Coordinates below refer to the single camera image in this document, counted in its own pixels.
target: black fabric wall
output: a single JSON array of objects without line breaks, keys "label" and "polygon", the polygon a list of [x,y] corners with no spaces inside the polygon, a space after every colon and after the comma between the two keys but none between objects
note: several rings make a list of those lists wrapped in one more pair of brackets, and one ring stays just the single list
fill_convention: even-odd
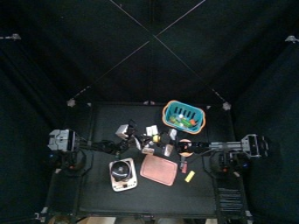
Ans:
[{"label": "black fabric wall", "polygon": [[[191,70],[150,34],[200,2],[159,35]],[[62,127],[66,101],[91,85],[80,101],[222,103],[214,88],[232,103],[238,138],[272,141],[247,178],[255,216],[297,221],[299,47],[285,42],[298,32],[297,0],[0,3],[0,36],[23,37],[0,40],[0,218],[43,208],[48,133]]]},{"label": "black fabric wall", "polygon": [[23,47],[0,42],[0,223],[31,219],[43,209],[48,134],[62,127],[66,105]]},{"label": "black fabric wall", "polygon": [[256,133],[270,142],[270,157],[254,162],[247,177],[247,196],[259,223],[299,221],[298,61],[299,45],[290,44],[234,107],[238,138]]}]

